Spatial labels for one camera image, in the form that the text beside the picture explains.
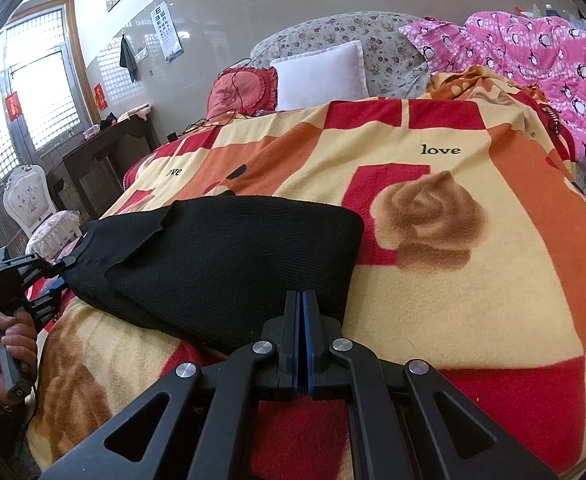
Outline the person's left hand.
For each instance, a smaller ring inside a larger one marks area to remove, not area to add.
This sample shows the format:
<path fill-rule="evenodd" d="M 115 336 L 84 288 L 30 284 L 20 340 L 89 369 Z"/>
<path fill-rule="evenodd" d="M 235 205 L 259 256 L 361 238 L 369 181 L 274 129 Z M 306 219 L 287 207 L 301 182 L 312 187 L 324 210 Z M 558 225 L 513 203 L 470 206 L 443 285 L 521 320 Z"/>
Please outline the person's left hand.
<path fill-rule="evenodd" d="M 34 372 L 37 367 L 37 332 L 31 316 L 25 312 L 16 312 L 14 316 L 7 316 L 0 312 L 0 344 L 8 355 L 16 359 L 28 372 Z M 17 404 L 11 400 L 5 388 L 0 364 L 0 403 L 6 406 Z"/>

